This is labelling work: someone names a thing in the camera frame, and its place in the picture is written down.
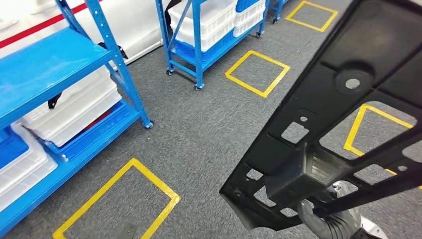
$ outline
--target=blue plastic crate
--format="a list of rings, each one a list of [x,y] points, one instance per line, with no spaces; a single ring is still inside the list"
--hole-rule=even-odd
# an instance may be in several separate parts
[[[208,51],[202,52],[202,62],[207,62],[215,54],[218,54],[220,49],[224,49],[225,45],[230,44],[233,36],[234,28],[229,31],[220,41],[212,46]],[[180,57],[195,59],[195,48],[190,44],[181,41],[175,41],[176,54]]]
[[[10,126],[0,130],[0,168],[25,153],[29,146]]]
[[[237,0],[236,5],[236,12],[242,12],[246,10],[248,7],[254,5],[259,0]]]

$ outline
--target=gray carpet floor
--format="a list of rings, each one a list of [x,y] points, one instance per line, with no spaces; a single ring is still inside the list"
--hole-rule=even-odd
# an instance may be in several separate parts
[[[290,0],[275,25],[268,18],[261,38],[247,37],[205,72],[206,87],[193,91],[186,76],[165,74],[162,48],[129,68],[155,126],[132,125],[103,152],[66,182],[12,229],[5,239],[47,239],[131,158],[137,158],[180,197],[153,239],[315,239],[303,225],[281,232],[247,231],[218,190],[239,162],[274,109],[312,58],[349,0],[314,0],[339,11],[325,32],[284,20],[300,1]],[[307,6],[296,19],[317,26],[329,17]],[[247,51],[254,50],[290,66],[265,99],[229,80],[224,73]],[[264,90],[281,71],[279,66],[252,57],[233,75]],[[388,106],[373,103],[389,111]],[[323,139],[326,147],[353,158],[342,145],[355,114]],[[391,112],[412,122],[410,116]],[[403,130],[403,126],[373,113],[365,115],[354,146],[363,152]],[[369,168],[362,178],[377,180],[386,172]],[[169,198],[136,169],[124,174],[64,235],[67,239],[115,239],[128,223],[140,238]],[[422,235],[422,191],[410,190],[360,207],[391,239]]]

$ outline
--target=white plastic crate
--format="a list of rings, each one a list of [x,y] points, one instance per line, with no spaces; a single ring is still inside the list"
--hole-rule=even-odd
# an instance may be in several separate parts
[[[110,89],[103,94],[100,100],[91,105],[83,114],[79,115],[77,119],[69,122],[69,124],[62,127],[61,130],[54,132],[47,140],[53,142],[58,147],[63,146],[63,144],[85,129],[85,127],[120,100],[121,95],[117,92],[117,88],[114,87]]]
[[[0,212],[57,167],[30,132],[20,125],[11,127],[29,149],[0,169]]]
[[[201,4],[201,39],[208,38],[221,26],[236,16],[237,0],[208,0]],[[186,1],[175,5],[169,9],[171,24],[176,28],[185,9]],[[185,18],[183,19],[180,30],[186,34],[194,34],[194,21],[192,14],[192,5],[189,7]]]
[[[219,28],[214,34],[211,34],[207,38],[201,37],[201,51],[208,51],[214,44],[220,41],[228,32],[234,28],[234,17],[229,19],[222,27]],[[193,32],[185,32],[179,30],[179,33],[176,35],[176,40],[185,42],[191,46],[195,46],[195,38]]]
[[[66,89],[53,110],[48,109],[45,102],[22,117],[20,122],[40,138],[60,147],[121,99],[118,95],[118,100],[96,108],[109,94],[117,93],[116,89],[106,71],[93,72]],[[95,112],[88,114],[92,108]]]
[[[258,13],[264,12],[265,10],[265,0],[260,0],[256,2],[254,5],[248,7],[242,12],[236,13],[236,19],[234,20],[234,24],[236,26],[241,26],[249,21],[251,18],[257,16]]]
[[[256,25],[257,23],[259,23],[259,21],[261,21],[262,19],[264,19],[263,16],[264,11],[259,12],[256,16],[250,18],[248,21],[246,21],[245,23],[243,23],[240,26],[236,26],[234,28],[234,37],[239,37],[242,34],[244,34],[247,30],[249,30],[251,27],[253,27],[254,25]]]
[[[31,112],[27,113],[20,119],[20,122],[27,128],[37,129],[45,124],[50,119],[56,117],[62,111],[69,112],[69,107],[72,104],[77,104],[77,100],[87,97],[86,94],[97,93],[95,91],[97,86],[107,87],[109,82],[105,84],[105,80],[108,78],[109,73],[106,67],[101,67],[98,70],[90,73],[80,81],[74,83],[62,92],[57,104],[53,110],[48,108],[48,103],[44,102]]]

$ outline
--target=yellow square floor marking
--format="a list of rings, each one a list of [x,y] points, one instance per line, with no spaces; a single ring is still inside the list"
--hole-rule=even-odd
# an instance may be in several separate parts
[[[347,136],[346,142],[344,143],[344,146],[343,146],[343,148],[345,150],[351,151],[351,152],[353,152],[354,154],[356,154],[358,156],[362,156],[365,153],[362,152],[362,151],[360,151],[359,149],[353,147],[353,141],[355,140],[355,137],[356,137],[356,134],[357,134],[357,132],[359,130],[360,124],[362,123],[363,116],[365,115],[365,113],[366,113],[367,110],[371,110],[371,111],[373,111],[373,112],[375,112],[375,113],[377,113],[377,114],[379,114],[381,116],[384,116],[385,118],[387,118],[387,119],[389,119],[389,120],[391,120],[393,122],[396,122],[396,123],[398,123],[398,124],[400,124],[400,125],[402,125],[402,126],[404,126],[406,128],[413,128],[413,125],[411,125],[410,123],[404,122],[403,120],[398,119],[398,118],[396,118],[396,117],[394,117],[394,116],[392,116],[392,115],[390,115],[388,113],[385,113],[384,111],[379,110],[379,109],[377,109],[377,108],[375,108],[373,106],[370,106],[370,105],[367,105],[367,104],[363,104],[359,108],[359,111],[357,113],[357,116],[355,118],[355,121],[352,124],[352,128],[350,129],[349,135]],[[391,174],[393,174],[393,175],[397,175],[396,172],[394,172],[394,171],[392,171],[390,169],[386,169],[386,171],[389,172],[389,173],[391,173]]]
[[[317,8],[322,9],[322,10],[329,11],[329,12],[331,12],[331,16],[328,18],[327,22],[325,22],[325,24],[322,27],[313,26],[313,25],[307,24],[305,22],[301,22],[301,21],[298,21],[296,19],[293,19],[293,15],[295,15],[299,11],[299,9],[301,7],[303,7],[303,5],[305,5],[305,4],[317,7]],[[338,14],[337,10],[327,8],[327,7],[312,3],[310,1],[302,1],[295,9],[293,9],[293,11],[285,19],[288,20],[288,21],[292,21],[294,23],[297,23],[299,25],[309,27],[309,28],[311,28],[315,31],[323,32],[331,24],[331,22],[334,20],[334,18],[337,16],[337,14]]]
[[[270,84],[270,86],[264,92],[258,90],[257,88],[255,88],[253,86],[248,85],[247,83],[245,83],[245,82],[243,82],[243,81],[239,80],[238,78],[231,75],[233,73],[233,71],[236,70],[236,68],[239,67],[240,64],[242,64],[242,62],[244,62],[250,55],[258,56],[258,57],[260,57],[264,60],[267,60],[271,63],[274,63],[278,66],[283,67],[283,70],[281,71],[281,73],[276,77],[276,79]],[[267,96],[270,94],[270,92],[276,87],[276,85],[285,76],[285,74],[288,72],[289,69],[290,69],[290,66],[288,66],[288,65],[285,65],[285,64],[283,64],[283,63],[281,63],[277,60],[274,60],[273,58],[270,58],[266,55],[263,55],[259,52],[250,50],[245,55],[243,55],[232,67],[230,67],[229,70],[226,71],[225,76],[227,78],[231,79],[232,81],[238,83],[239,85],[247,88],[248,90],[250,90],[250,91],[252,91],[252,92],[254,92],[254,93],[256,93],[256,94],[258,94],[258,95],[260,95],[264,98],[267,98]]]
[[[139,170],[146,178],[148,178],[155,186],[157,186],[161,191],[163,191],[167,196],[170,197],[170,202],[164,208],[164,210],[158,215],[155,221],[149,226],[140,239],[149,239],[154,232],[158,229],[161,223],[166,219],[170,214],[175,205],[180,201],[179,195],[177,195],[169,186],[167,186],[163,181],[161,181],[157,176],[155,176],[151,171],[149,171],[141,162],[136,158],[129,160],[116,174],[112,176],[91,198],[88,199],[73,215],[65,221],[52,235],[54,239],[66,239],[64,232],[73,225],[76,220],[78,220],[98,199],[100,199],[104,193],[110,187],[117,182],[119,178],[123,176],[131,167],[135,167]]]

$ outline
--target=red stripe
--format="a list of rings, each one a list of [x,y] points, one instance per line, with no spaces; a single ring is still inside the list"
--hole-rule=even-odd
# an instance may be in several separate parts
[[[72,9],[72,12],[73,12],[73,14],[76,14],[76,13],[78,13],[78,12],[80,12],[80,11],[86,9],[86,8],[87,8],[87,6],[85,5],[85,3],[83,3],[83,4],[79,5],[79,6],[74,7]],[[64,19],[64,17],[63,17],[62,14],[57,15],[55,17],[52,17],[52,18],[48,19],[45,22],[42,22],[42,23],[40,23],[38,25],[35,25],[35,26],[33,26],[33,27],[31,27],[31,28],[29,28],[29,29],[27,29],[25,31],[22,31],[22,32],[14,35],[14,36],[11,36],[11,37],[3,40],[3,41],[0,41],[0,48],[3,48],[5,46],[7,46],[7,45],[10,45],[10,44],[14,43],[15,41],[21,40],[24,37],[27,37],[27,36],[29,36],[29,35],[31,35],[33,33],[36,33],[38,31],[46,28],[46,27],[49,27],[49,26],[51,26],[51,25],[53,25],[55,23],[58,23],[58,22],[60,22],[63,19]]]

